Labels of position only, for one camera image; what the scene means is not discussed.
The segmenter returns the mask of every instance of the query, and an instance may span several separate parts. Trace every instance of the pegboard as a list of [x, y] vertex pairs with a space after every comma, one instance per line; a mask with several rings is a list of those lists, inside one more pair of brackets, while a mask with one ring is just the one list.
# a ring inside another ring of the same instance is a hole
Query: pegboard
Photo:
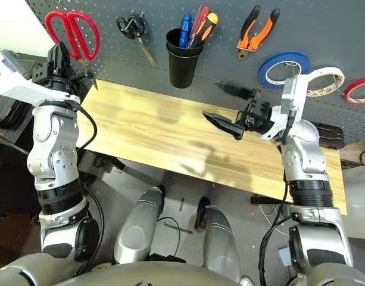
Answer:
[[[26, 0], [44, 26], [46, 14], [52, 10], [83, 11], [95, 21], [101, 34], [101, 47], [91, 62], [98, 79], [146, 89], [152, 92], [204, 102], [232, 109], [242, 109], [245, 102], [219, 90], [214, 81], [231, 80], [247, 87], [262, 89], [264, 100], [273, 105], [281, 99], [282, 89], [260, 86], [257, 72], [261, 64], [282, 51], [299, 51], [311, 61], [312, 70], [339, 67], [346, 77], [340, 87], [343, 92], [354, 81], [365, 77], [365, 0]], [[169, 83], [169, 58], [166, 33], [180, 26], [185, 13], [196, 15], [200, 4], [205, 4], [219, 15], [219, 23], [206, 42], [198, 60], [193, 84], [186, 89], [174, 88]], [[260, 45], [257, 52], [238, 61], [236, 44], [241, 26], [255, 5], [261, 13], [252, 33], [259, 32], [274, 8], [281, 14], [274, 31]], [[150, 65], [138, 43], [125, 38], [116, 26], [117, 17], [127, 17], [131, 11], [145, 14], [147, 24], [144, 44], [150, 50], [156, 67]], [[90, 48], [95, 40], [88, 25], [78, 22]], [[53, 27], [64, 42], [63, 25], [54, 20]], [[321, 86], [322, 83], [310, 83]], [[365, 138], [365, 105], [346, 102], [339, 92], [318, 98], [307, 98], [303, 117], [315, 122], [339, 126], [344, 130], [345, 143]]]

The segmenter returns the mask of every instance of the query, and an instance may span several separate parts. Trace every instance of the red tape roll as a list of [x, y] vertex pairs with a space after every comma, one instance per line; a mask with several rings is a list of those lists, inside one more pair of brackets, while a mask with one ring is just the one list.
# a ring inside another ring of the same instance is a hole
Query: red tape roll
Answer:
[[352, 83], [348, 88], [345, 90], [345, 100], [349, 103], [353, 104], [365, 104], [365, 98], [357, 99], [357, 98], [351, 98], [350, 94], [356, 89], [361, 86], [365, 85], [365, 78], [360, 79], [354, 83]]

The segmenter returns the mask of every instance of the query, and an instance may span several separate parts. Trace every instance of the black scissors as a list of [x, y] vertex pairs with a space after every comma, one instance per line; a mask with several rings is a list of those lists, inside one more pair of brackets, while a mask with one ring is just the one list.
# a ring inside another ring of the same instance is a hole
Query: black scissors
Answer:
[[116, 25], [125, 37], [132, 39], [132, 40], [137, 39], [137, 41], [139, 42], [140, 48], [145, 53], [149, 62], [153, 66], [155, 66], [156, 63], [153, 60], [151, 53], [148, 51], [148, 49], [142, 42], [142, 36], [145, 33], [145, 21], [142, 18], [142, 16], [143, 16], [143, 13], [141, 13], [141, 15], [139, 15], [137, 13], [132, 12], [132, 13], [130, 13], [128, 19], [119, 17], [116, 20]]

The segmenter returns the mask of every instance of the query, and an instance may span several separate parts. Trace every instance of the orange screwdriver handle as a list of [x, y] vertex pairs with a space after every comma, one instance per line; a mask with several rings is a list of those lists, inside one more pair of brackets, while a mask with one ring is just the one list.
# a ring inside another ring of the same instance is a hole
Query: orange screwdriver handle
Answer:
[[276, 21], [280, 16], [280, 9], [274, 9], [267, 20], [266, 25], [263, 30], [257, 35], [254, 36], [251, 40], [249, 40], [248, 49], [257, 49], [261, 41], [263, 41], [275, 27]]
[[238, 47], [242, 49], [247, 49], [248, 46], [248, 33], [249, 30], [254, 25], [256, 18], [259, 16], [260, 13], [260, 6], [256, 5], [254, 9], [252, 9], [251, 13], [248, 15], [247, 19], [244, 21], [241, 30], [241, 39], [238, 42]]
[[213, 31], [218, 21], [219, 18], [216, 13], [209, 13], [205, 21], [202, 22], [196, 31], [191, 47], [202, 45]]

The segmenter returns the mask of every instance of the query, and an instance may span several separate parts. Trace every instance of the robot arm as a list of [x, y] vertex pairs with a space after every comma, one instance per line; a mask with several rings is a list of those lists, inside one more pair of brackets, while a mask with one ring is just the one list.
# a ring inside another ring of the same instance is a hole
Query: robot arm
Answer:
[[35, 177], [42, 208], [42, 253], [24, 256], [2, 268], [0, 285], [51, 285], [67, 279], [91, 257], [99, 240], [99, 226], [88, 215], [88, 202], [79, 183], [76, 111], [67, 104], [80, 103], [79, 97], [70, 93], [90, 75], [75, 74], [69, 65], [67, 48], [56, 44], [49, 51], [48, 62], [38, 67], [36, 81], [41, 85], [37, 85], [21, 75], [20, 65], [9, 53], [0, 51], [0, 95], [35, 107], [34, 146], [27, 168]]
[[221, 115], [203, 112], [212, 124], [235, 139], [242, 139], [244, 131], [256, 131], [260, 139], [277, 145], [294, 201], [292, 218], [298, 222], [289, 230], [292, 264], [301, 273], [309, 273], [323, 263], [353, 267], [341, 214], [333, 207], [319, 133], [312, 123], [301, 118], [309, 78], [299, 75], [287, 79], [282, 104], [272, 108], [268, 102], [260, 102], [260, 91], [249, 91], [250, 102], [238, 113], [235, 123]]

